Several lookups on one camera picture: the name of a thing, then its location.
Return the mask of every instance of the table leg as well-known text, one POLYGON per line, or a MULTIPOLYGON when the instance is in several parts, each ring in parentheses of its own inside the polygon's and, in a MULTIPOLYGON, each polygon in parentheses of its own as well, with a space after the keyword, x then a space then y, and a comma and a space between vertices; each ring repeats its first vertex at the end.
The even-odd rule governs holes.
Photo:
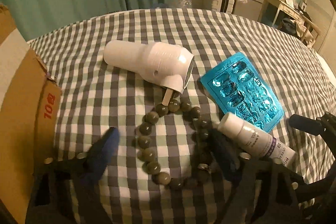
POLYGON ((278 18, 279 12, 280 12, 280 5, 278 6, 278 10, 277 10, 277 13, 275 14, 275 18, 274 18, 274 20, 273 20, 273 23, 272 23, 272 26, 271 26, 271 27, 274 27, 274 24, 275 24, 275 21, 276 21, 277 18, 278 18))
POLYGON ((267 9, 267 6, 268 6, 268 2, 264 1, 262 3, 262 7, 261 7, 261 10, 260 10, 260 13, 259 13, 258 22, 261 22, 261 19, 263 18, 263 14, 265 13, 265 11, 267 9))

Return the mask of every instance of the white bottle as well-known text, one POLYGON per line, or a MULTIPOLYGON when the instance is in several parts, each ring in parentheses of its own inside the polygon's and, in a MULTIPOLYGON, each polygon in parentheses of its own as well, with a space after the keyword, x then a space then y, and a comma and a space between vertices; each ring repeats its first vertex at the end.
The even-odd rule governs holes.
POLYGON ((228 112, 218 125, 218 131, 234 140, 254 157, 280 158, 284 166, 291 163, 295 151, 272 135, 228 112))

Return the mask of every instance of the pill blister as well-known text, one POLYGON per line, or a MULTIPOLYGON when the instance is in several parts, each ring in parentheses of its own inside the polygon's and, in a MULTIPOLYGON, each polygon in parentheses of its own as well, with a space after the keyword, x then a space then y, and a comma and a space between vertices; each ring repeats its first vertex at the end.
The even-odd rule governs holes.
POLYGON ((201 77, 201 83, 221 110, 270 132, 284 115, 272 89, 241 52, 221 62, 201 77))

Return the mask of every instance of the checkered bedsheet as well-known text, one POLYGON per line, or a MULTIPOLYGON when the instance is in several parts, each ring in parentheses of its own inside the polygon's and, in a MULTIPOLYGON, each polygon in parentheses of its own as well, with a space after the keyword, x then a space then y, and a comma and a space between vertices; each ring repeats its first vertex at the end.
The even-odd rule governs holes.
MULTIPOLYGON (((114 223, 212 223, 224 205, 223 177, 194 190, 170 191, 155 185, 137 159, 135 135, 145 113, 159 104, 164 90, 139 75, 103 61, 108 41, 157 41, 186 47, 195 56, 190 82, 181 95, 219 121, 219 109, 200 76, 236 52, 243 52, 272 87, 285 110, 271 132, 297 156, 292 166, 307 182, 325 177, 334 158, 320 137, 293 130, 294 113, 315 119, 336 113, 336 89, 313 50, 298 39, 258 22, 208 10, 134 10, 92 18, 32 41, 63 90, 55 144, 59 158, 87 151, 109 128, 120 131, 118 155, 100 181, 101 202, 114 223)), ((193 130, 180 114, 160 118, 151 134, 163 171, 190 176, 193 130)))

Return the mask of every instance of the white bottle cap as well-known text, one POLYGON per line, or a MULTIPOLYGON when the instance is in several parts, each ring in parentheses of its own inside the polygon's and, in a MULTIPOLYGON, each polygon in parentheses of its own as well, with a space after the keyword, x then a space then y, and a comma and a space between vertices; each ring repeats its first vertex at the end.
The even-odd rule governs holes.
POLYGON ((244 122, 245 121, 243 119, 237 117, 231 112, 228 112, 220 121, 218 131, 228 138, 234 139, 243 128, 244 122))

